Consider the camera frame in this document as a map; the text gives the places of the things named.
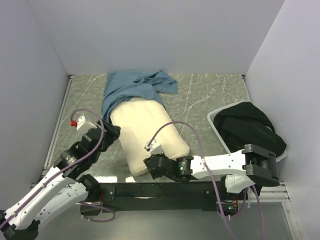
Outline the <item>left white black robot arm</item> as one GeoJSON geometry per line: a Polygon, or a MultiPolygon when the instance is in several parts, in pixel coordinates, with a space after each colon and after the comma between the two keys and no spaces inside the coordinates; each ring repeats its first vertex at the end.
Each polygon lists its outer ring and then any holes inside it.
{"type": "Polygon", "coordinates": [[[120,136],[121,128],[97,124],[60,154],[43,179],[20,201],[0,212],[7,240],[34,240],[39,230],[71,206],[102,197],[101,184],[83,174],[120,136]]]}

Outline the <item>cream pillow with bear print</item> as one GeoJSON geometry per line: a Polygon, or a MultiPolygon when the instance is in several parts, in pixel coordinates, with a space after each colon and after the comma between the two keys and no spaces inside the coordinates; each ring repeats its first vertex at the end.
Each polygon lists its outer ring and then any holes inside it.
{"type": "MultiPolygon", "coordinates": [[[[160,127],[172,121],[167,111],[155,100],[134,97],[120,103],[109,118],[113,125],[120,127],[119,141],[130,173],[134,177],[145,174],[148,170],[144,159],[151,156],[145,145],[160,127]]],[[[190,153],[190,147],[173,124],[164,127],[155,140],[170,159],[176,160],[190,153]]]]}

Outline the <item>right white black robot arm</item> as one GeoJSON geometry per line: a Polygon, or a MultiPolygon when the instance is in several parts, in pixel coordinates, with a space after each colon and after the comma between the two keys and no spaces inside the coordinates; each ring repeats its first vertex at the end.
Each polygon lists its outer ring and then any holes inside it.
{"type": "Polygon", "coordinates": [[[185,156],[176,160],[165,156],[159,143],[148,143],[144,148],[150,157],[143,162],[153,179],[165,176],[175,182],[189,182],[222,176],[224,184],[219,187],[219,193],[226,200],[253,185],[277,187],[280,184],[275,153],[254,144],[246,144],[244,149],[233,153],[185,156]]]}

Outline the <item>blue fabric pillowcase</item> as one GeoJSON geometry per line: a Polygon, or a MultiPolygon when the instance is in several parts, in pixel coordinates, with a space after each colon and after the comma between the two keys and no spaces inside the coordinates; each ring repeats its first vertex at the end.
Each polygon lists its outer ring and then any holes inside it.
{"type": "Polygon", "coordinates": [[[159,94],[177,94],[178,82],[163,70],[157,72],[113,71],[106,77],[101,104],[102,119],[110,123],[111,112],[132,98],[155,100],[163,104],[159,94]]]}

